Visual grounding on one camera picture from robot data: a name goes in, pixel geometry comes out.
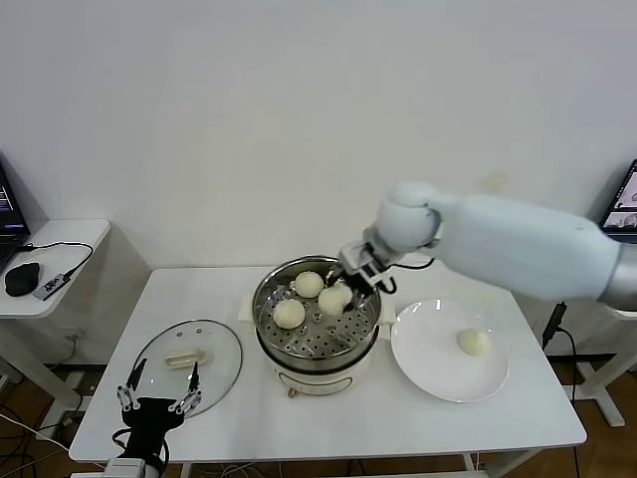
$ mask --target pot handle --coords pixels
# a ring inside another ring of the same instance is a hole
[[[379,326],[391,326],[396,323],[396,305],[389,294],[380,294]]]
[[[241,300],[241,306],[239,306],[239,314],[237,316],[239,322],[249,324],[250,330],[256,329],[252,325],[252,294],[246,294]]]
[[[378,337],[384,341],[391,340],[391,326],[396,323],[396,306],[393,298],[388,294],[380,294],[380,317]]]

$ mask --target white bun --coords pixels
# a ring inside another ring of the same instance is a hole
[[[299,301],[288,299],[275,307],[275,324],[281,329],[294,329],[306,319],[306,309]]]

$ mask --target computer mouse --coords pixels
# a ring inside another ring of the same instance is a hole
[[[11,297],[26,296],[38,287],[40,264],[29,262],[14,267],[4,276],[4,288]]]

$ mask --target cable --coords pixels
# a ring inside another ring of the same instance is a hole
[[[43,246],[34,246],[33,243],[29,243],[23,246],[18,246],[16,248],[16,252],[31,252],[31,251],[35,251],[36,249],[49,249],[50,247],[55,247],[55,246],[81,246],[81,247],[89,248],[89,255],[85,257],[80,262],[80,264],[78,264],[76,267],[74,267],[73,269],[69,269],[67,272],[64,273],[64,277],[66,277],[67,279],[73,276],[78,269],[84,266],[87,263],[87,261],[91,259],[91,256],[93,256],[93,253],[95,252],[95,249],[93,248],[91,244],[85,244],[84,242],[66,242],[66,241],[53,242],[51,244],[45,244]]]
[[[62,453],[62,450],[55,450],[54,452],[49,453],[48,455],[45,455],[45,456],[43,456],[42,458],[38,458],[38,459],[37,459],[37,460],[35,460],[35,461],[31,461],[31,463],[27,463],[26,465],[23,465],[23,466],[21,466],[21,467],[19,467],[19,468],[16,468],[16,469],[14,469],[14,470],[11,470],[10,472],[5,473],[4,475],[0,475],[0,478],[5,478],[5,477],[7,477],[7,476],[9,476],[9,475],[11,475],[11,474],[13,474],[13,473],[15,473],[16,471],[23,470],[24,468],[26,468],[26,467],[28,467],[28,466],[33,466],[33,467],[34,467],[34,470],[35,470],[35,464],[36,464],[36,463],[40,463],[41,461],[44,461],[44,460],[46,460],[46,459],[48,459],[48,458],[51,458],[53,455],[57,455],[58,453]]]
[[[575,349],[575,340],[573,339],[573,336],[570,334],[570,332],[567,331],[566,329],[563,329],[562,327],[558,327],[557,331],[562,332],[568,336],[568,339],[570,340],[570,346],[573,350],[573,381],[572,381],[572,392],[570,396],[570,404],[572,405],[573,410],[575,410],[575,413],[577,413],[577,410],[575,409],[575,382],[577,381],[577,350]],[[579,459],[577,458],[576,446],[573,446],[573,458],[575,460],[575,474],[577,478],[580,478]]]
[[[244,468],[248,468],[249,466],[253,466],[256,462],[253,461],[251,463],[246,463],[245,465],[241,465],[241,466],[229,466],[227,469],[225,469],[223,471],[223,473],[221,473],[221,476],[219,478],[224,478],[225,476],[231,475],[232,473],[239,471],[239,470],[243,470]]]
[[[409,266],[407,264],[392,264],[393,267],[398,267],[400,269],[408,269],[410,271],[422,271],[423,269],[430,268],[433,263],[436,262],[436,259],[431,258],[429,262],[425,264],[421,264],[420,266]]]
[[[27,468],[29,466],[31,467],[33,478],[36,478],[38,476],[37,472],[36,472],[36,463],[44,461],[47,458],[49,458],[49,457],[51,457],[51,456],[53,456],[55,454],[58,454],[58,453],[62,453],[62,450],[56,450],[53,453],[49,453],[48,455],[43,456],[42,458],[38,458],[37,460],[33,456],[27,454],[26,456],[31,460],[29,463],[27,463],[26,465],[23,463],[22,466],[19,466],[18,468],[14,468],[13,470],[9,471],[8,473],[5,473],[4,475],[1,475],[0,478],[4,478],[5,476],[12,475],[12,474],[14,474],[17,471],[22,472],[25,468]]]
[[[16,425],[20,425],[23,428],[29,430],[31,433],[35,433],[36,435],[38,435],[40,438],[42,438],[43,440],[47,440],[50,441],[51,443],[55,443],[56,445],[58,445],[60,448],[63,448],[67,451],[70,451],[69,448],[67,448],[66,446],[64,446],[62,443],[57,442],[56,440],[54,440],[53,438],[49,438],[48,436],[43,435],[42,433],[40,433],[38,430],[34,430],[33,428],[31,428],[30,426],[25,425],[24,423],[20,423],[19,421],[14,420],[13,418],[9,418],[7,415],[0,413],[0,417],[4,418],[5,420],[10,421],[11,423],[15,423]]]

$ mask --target white side table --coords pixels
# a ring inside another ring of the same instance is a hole
[[[613,316],[620,321],[637,320],[636,312],[617,311],[608,308]],[[588,362],[579,362],[577,369],[584,377],[584,383],[575,386],[576,400],[595,400],[608,424],[612,427],[624,426],[626,421],[619,408],[611,398],[606,387],[619,375],[637,364],[637,328],[624,340],[620,346],[621,352],[611,359],[598,371],[595,371]],[[564,391],[568,396],[572,395],[573,385],[565,385]]]
[[[110,225],[105,219],[72,219],[46,221],[34,231],[29,242],[34,245],[51,244],[53,242],[84,242],[94,249],[106,237]],[[4,275],[16,266],[37,261],[41,266],[40,283],[44,284],[57,274],[64,273],[78,265],[88,251],[82,247],[55,247],[32,253],[18,254],[4,269],[0,281],[4,284]],[[67,291],[71,289],[86,264],[71,278],[69,284],[54,294],[47,301],[40,301],[31,294],[23,297],[10,297],[0,290],[0,358],[22,372],[55,399],[42,426],[54,425],[60,421],[65,411],[74,410],[82,400],[80,410],[86,410],[89,404],[87,397],[80,397],[74,388],[82,379],[81,373],[71,373],[66,382],[50,372],[6,327],[5,320],[31,321],[49,316],[58,307]],[[55,428],[50,427],[43,434],[50,436]]]

